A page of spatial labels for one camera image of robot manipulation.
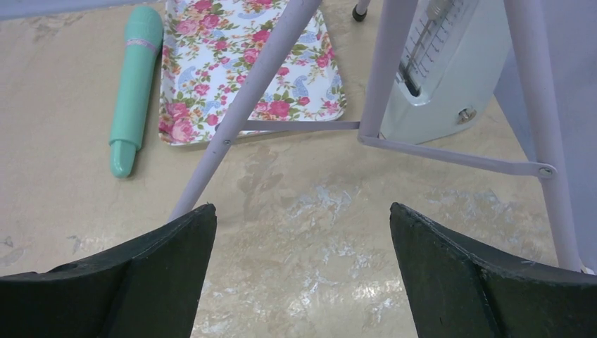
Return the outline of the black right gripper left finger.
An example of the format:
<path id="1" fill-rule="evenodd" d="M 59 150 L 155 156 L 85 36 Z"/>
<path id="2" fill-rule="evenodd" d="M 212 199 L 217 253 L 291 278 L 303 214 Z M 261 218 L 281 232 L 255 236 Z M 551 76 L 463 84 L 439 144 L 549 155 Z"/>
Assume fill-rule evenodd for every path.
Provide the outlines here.
<path id="1" fill-rule="evenodd" d="M 2 337 L 189 337 L 217 230 L 213 204 L 45 273 L 1 278 Z"/>

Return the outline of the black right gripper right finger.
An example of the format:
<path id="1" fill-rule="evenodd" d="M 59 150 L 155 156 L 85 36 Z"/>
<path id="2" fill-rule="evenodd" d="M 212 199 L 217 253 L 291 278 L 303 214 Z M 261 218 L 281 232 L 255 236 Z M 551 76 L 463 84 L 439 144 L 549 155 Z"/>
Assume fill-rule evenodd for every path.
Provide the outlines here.
<path id="1" fill-rule="evenodd" d="M 399 203 L 391 238 L 419 337 L 595 337 L 596 277 L 529 261 Z"/>

